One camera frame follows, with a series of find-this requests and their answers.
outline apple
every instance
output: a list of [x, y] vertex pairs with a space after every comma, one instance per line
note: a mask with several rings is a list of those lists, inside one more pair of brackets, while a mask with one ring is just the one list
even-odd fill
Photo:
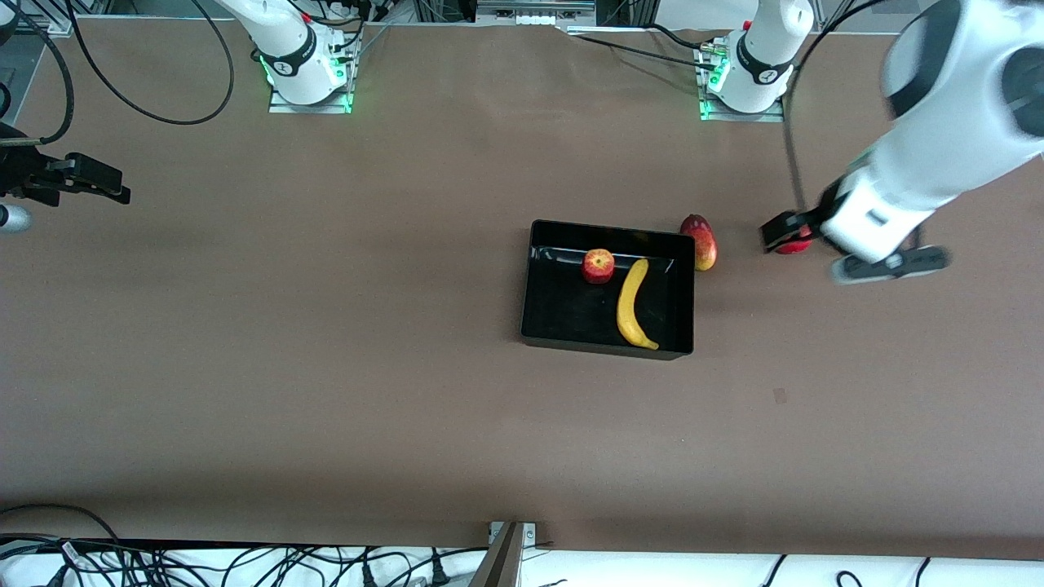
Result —
[[[798, 231], [798, 235], [802, 237], [812, 236], [812, 229], [808, 228], [808, 225], [804, 225], [801, 227], [801, 230]], [[787, 242], [786, 244], [778, 248], [776, 252], [779, 253], [780, 255], [793, 255], [796, 253], [801, 253], [802, 251], [808, 249], [811, 244], [812, 244], [811, 240], [798, 240], [796, 242]]]
[[699, 214], [689, 214], [682, 222], [681, 233], [696, 241], [696, 271], [705, 272], [713, 267], [717, 261], [717, 241], [714, 240], [714, 231], [707, 218]]
[[616, 269], [616, 259], [613, 254], [604, 249], [592, 249], [584, 255], [584, 263], [580, 265], [580, 273], [584, 274], [584, 281], [593, 283], [606, 283], [613, 278]]

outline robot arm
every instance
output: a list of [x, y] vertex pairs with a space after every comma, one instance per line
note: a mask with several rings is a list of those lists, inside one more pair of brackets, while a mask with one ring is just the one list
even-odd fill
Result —
[[892, 131], [817, 208], [764, 225], [766, 253], [808, 226], [850, 254], [840, 282], [945, 267], [938, 248], [900, 248], [940, 207], [1044, 151], [1044, 1], [941, 0], [893, 44], [882, 86]]
[[272, 88], [288, 102], [313, 104], [348, 83], [345, 33], [313, 22], [289, 0], [215, 0], [236, 17], [260, 52]]
[[[0, 45], [10, 38], [19, 18], [44, 37], [19, 4], [18, 0], [0, 2]], [[61, 53], [55, 51], [55, 57], [64, 67]], [[60, 160], [41, 154], [33, 146], [45, 139], [26, 139], [24, 133], [0, 123], [0, 142], [3, 143], [0, 144], [0, 197], [10, 195], [56, 207], [61, 192], [94, 193], [120, 204], [130, 203], [130, 190], [123, 186], [123, 173], [119, 169], [79, 152], [70, 152]], [[22, 232], [31, 224], [29, 212], [21, 206], [0, 204], [0, 233]]]
[[709, 89], [729, 108], [764, 112], [786, 92], [794, 55], [812, 30], [808, 0], [760, 0], [750, 28], [726, 37], [729, 67]]

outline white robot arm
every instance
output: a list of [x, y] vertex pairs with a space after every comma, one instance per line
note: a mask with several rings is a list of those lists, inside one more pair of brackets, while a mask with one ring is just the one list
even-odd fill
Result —
[[812, 30], [813, 17], [808, 0], [760, 0], [750, 28], [726, 37], [729, 67], [710, 91], [737, 112], [768, 110], [786, 92], [791, 62]]
[[808, 212], [761, 228], [765, 252], [822, 236], [850, 254], [843, 283], [931, 273], [934, 246], [900, 249], [963, 192], [1044, 151], [1044, 0], [941, 0], [893, 44], [882, 86], [893, 128]]
[[289, 0], [215, 0], [260, 52], [272, 88], [288, 102], [313, 104], [348, 83], [345, 34], [313, 22]]

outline white floor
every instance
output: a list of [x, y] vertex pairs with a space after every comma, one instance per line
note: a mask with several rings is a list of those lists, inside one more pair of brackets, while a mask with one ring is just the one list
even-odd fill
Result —
[[[430, 555], [429, 548], [381, 548], [382, 553], [402, 551], [412, 564], [424, 561]], [[205, 564], [215, 568], [227, 567], [241, 550], [185, 550], [171, 553], [177, 560], [189, 564]], [[361, 553], [360, 548], [341, 548], [346, 560]], [[272, 553], [262, 559], [236, 568], [229, 576], [227, 587], [254, 587], [256, 582], [280, 559], [285, 550]], [[334, 548], [319, 551], [325, 557], [336, 558]], [[98, 561], [98, 555], [91, 555]], [[251, 555], [242, 560], [251, 560]], [[473, 571], [481, 560], [482, 553], [472, 553], [448, 557], [444, 560], [446, 572], [456, 576]], [[770, 555], [672, 555], [672, 554], [620, 554], [584, 551], [541, 551], [526, 550], [526, 562], [522, 565], [521, 587], [541, 587], [560, 580], [566, 580], [564, 587], [635, 587], [654, 585], [685, 585], [692, 587], [759, 587], [768, 576], [777, 557]], [[100, 559], [102, 563], [115, 563], [115, 556]], [[836, 587], [834, 577], [846, 569], [855, 573], [865, 587], [914, 587], [914, 578], [922, 559], [901, 557], [816, 557], [790, 556], [773, 583], [773, 587]], [[0, 562], [0, 584], [3, 587], [38, 587], [46, 585], [61, 565], [58, 555], [28, 555]], [[310, 560], [325, 574], [304, 567], [295, 567], [288, 574], [284, 587], [323, 587], [336, 574], [337, 566]], [[92, 568], [80, 560], [79, 566]], [[362, 585], [361, 565], [355, 565], [340, 581], [340, 587]], [[374, 577], [380, 587], [399, 576], [406, 568], [401, 557], [389, 557], [372, 565]], [[221, 573], [200, 571], [211, 587], [219, 587]], [[262, 582], [261, 587], [270, 586], [274, 574]], [[112, 573], [116, 585], [120, 576]], [[186, 579], [195, 586], [198, 581]], [[414, 574], [430, 580], [431, 567], [418, 570]], [[84, 587], [109, 587], [100, 574], [85, 576]], [[79, 587], [72, 573], [67, 574], [66, 587]], [[987, 561], [964, 559], [933, 559], [925, 569], [922, 587], [1040, 587], [1044, 585], [1044, 562]], [[843, 587], [855, 587], [846, 580]]]

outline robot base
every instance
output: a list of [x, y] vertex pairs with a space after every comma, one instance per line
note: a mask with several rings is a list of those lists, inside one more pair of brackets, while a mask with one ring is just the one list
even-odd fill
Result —
[[[692, 56], [696, 63], [709, 63], [720, 66], [722, 55], [715, 48], [722, 50], [728, 43], [725, 37], [716, 37], [707, 44], [706, 49], [693, 49]], [[696, 68], [696, 91], [699, 95], [699, 119], [701, 120], [727, 120], [731, 122], [783, 122], [783, 102], [779, 98], [773, 105], [764, 112], [748, 114], [736, 112], [727, 107], [721, 98], [710, 91], [712, 78], [717, 75], [715, 71], [707, 71]]]
[[[333, 38], [329, 43], [343, 43], [345, 33], [337, 29], [331, 30]], [[331, 58], [345, 62], [334, 66], [337, 76], [345, 78], [345, 85], [335, 89], [329, 96], [313, 104], [295, 104], [287, 101], [272, 89], [268, 98], [268, 112], [271, 114], [352, 114], [352, 104], [355, 101], [355, 80], [359, 76], [358, 55], [361, 47], [362, 36], [359, 34], [348, 47], [331, 52]], [[271, 73], [267, 68], [265, 68], [265, 75], [268, 76], [268, 86], [272, 86]]]

